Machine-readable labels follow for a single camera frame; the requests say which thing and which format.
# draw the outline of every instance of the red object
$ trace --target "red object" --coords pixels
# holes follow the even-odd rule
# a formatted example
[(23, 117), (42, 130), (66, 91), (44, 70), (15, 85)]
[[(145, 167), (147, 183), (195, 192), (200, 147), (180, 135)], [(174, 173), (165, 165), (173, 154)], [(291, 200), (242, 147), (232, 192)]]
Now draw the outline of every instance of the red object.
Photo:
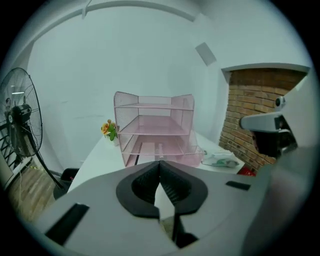
[(256, 174), (254, 172), (252, 172), (251, 170), (249, 170), (247, 167), (242, 167), (240, 171), (238, 171), (239, 175), (246, 175), (246, 176), (256, 176)]

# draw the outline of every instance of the fan guard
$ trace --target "fan guard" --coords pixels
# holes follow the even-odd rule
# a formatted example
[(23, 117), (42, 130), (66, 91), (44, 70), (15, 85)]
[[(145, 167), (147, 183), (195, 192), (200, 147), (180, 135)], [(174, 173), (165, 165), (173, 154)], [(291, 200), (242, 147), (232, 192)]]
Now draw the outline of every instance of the fan guard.
[(0, 85), (0, 127), (17, 155), (31, 157), (42, 143), (42, 119), (35, 86), (20, 67), (12, 69)]

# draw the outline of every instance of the white desk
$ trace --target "white desk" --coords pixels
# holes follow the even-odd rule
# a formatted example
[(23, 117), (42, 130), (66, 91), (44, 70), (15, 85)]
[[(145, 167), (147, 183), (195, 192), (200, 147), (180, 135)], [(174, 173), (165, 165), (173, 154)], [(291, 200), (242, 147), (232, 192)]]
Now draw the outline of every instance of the white desk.
[[(216, 145), (215, 143), (206, 139), (198, 133), (196, 133), (196, 139), (198, 145), (203, 150), (212, 150), (213, 152), (218, 152), (219, 150), (222, 150), (221, 147), (219, 147), (218, 145)], [(200, 164), (198, 168), (213, 172), (236, 174), (245, 164), (240, 159), (238, 159), (238, 162), (240, 164), (234, 168), (214, 167), (204, 164)], [(124, 168), (125, 164), (120, 153), (120, 146), (114, 146), (114, 144), (111, 141), (107, 141), (107, 139), (104, 136), (102, 136), (93, 148), (93, 150), (90, 152), (84, 163), (82, 164), (68, 191), (73, 190), (80, 184), (94, 177), (112, 173)]]

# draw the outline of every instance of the pink mesh desk organizer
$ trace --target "pink mesh desk organizer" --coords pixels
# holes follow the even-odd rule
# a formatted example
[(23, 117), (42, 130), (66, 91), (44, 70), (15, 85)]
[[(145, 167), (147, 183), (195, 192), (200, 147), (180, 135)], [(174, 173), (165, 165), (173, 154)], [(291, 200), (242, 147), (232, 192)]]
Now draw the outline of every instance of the pink mesh desk organizer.
[(194, 97), (137, 96), (117, 91), (114, 115), (125, 166), (137, 155), (198, 166), (204, 152), (193, 131)]

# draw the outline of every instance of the brick wall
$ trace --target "brick wall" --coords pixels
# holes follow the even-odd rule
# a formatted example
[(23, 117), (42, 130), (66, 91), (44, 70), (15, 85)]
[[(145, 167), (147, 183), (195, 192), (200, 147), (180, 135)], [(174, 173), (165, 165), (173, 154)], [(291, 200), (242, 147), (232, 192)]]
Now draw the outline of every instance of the brick wall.
[(219, 145), (232, 151), (254, 172), (265, 164), (273, 164), (274, 158), (256, 151), (250, 131), (239, 127), (239, 119), (273, 112), (275, 100), (289, 92), (305, 75), (304, 72), (279, 68), (232, 71), (228, 107)]

